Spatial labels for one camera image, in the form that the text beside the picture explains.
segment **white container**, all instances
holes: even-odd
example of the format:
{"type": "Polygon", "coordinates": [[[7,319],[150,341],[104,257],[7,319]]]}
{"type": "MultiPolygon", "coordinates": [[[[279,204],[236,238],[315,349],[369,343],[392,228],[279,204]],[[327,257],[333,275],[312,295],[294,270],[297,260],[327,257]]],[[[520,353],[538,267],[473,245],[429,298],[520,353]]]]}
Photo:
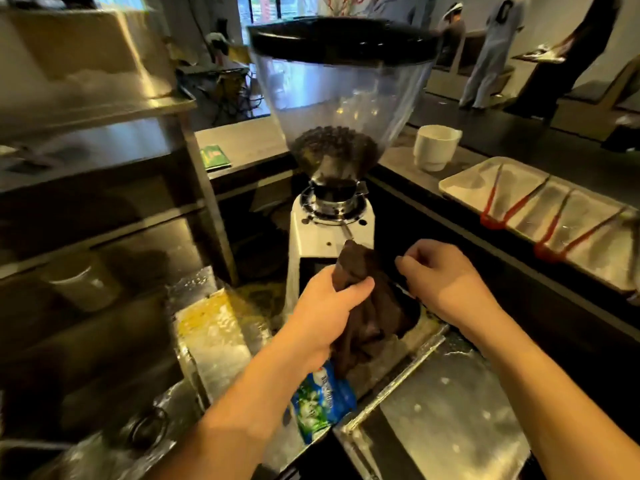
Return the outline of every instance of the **white container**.
{"type": "Polygon", "coordinates": [[[44,266],[42,279],[85,312],[109,306],[122,291],[100,258],[88,251],[54,259],[44,266]]]}
{"type": "Polygon", "coordinates": [[[415,165],[423,171],[440,171],[453,158],[462,131],[447,126],[429,125],[418,130],[413,145],[415,165]]]}

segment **white mug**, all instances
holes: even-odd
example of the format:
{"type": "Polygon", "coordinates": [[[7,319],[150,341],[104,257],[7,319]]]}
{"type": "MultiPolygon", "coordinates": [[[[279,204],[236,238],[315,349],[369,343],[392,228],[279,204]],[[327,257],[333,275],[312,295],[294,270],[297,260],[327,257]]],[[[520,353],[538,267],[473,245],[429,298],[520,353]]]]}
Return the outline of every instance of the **white mug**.
{"type": "Polygon", "coordinates": [[[429,125],[418,130],[413,145],[415,165],[424,171],[440,171],[453,158],[462,131],[446,126],[429,125]]]}

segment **white cloth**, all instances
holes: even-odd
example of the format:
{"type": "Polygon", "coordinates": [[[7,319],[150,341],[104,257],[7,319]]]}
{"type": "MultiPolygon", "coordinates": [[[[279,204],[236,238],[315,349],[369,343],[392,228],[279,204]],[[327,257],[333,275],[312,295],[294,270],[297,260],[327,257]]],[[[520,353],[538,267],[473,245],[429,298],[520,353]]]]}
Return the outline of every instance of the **white cloth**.
{"type": "Polygon", "coordinates": [[[511,43],[524,21],[529,0],[496,0],[486,26],[486,39],[476,66],[467,81],[460,106],[471,101],[479,109],[485,108],[495,80],[507,63],[511,43]]]}

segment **green booklet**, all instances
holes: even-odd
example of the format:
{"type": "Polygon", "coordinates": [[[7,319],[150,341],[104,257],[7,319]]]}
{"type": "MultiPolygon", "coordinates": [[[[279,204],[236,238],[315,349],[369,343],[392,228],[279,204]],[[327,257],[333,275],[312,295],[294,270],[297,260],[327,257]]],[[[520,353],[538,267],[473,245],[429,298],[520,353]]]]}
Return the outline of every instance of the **green booklet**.
{"type": "Polygon", "coordinates": [[[207,171],[229,168],[231,162],[217,144],[210,144],[200,149],[202,162],[207,171]]]}

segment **coffee machine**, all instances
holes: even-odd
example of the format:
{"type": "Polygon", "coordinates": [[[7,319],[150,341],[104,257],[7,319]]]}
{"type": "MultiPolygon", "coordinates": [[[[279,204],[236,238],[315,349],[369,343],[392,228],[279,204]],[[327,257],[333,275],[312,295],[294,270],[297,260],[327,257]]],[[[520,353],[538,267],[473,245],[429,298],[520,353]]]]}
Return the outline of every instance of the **coffee machine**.
{"type": "Polygon", "coordinates": [[[375,215],[362,179],[411,115],[438,37],[359,17],[297,18],[248,31],[272,117],[310,179],[291,209],[290,313],[347,239],[373,248],[375,215]]]}

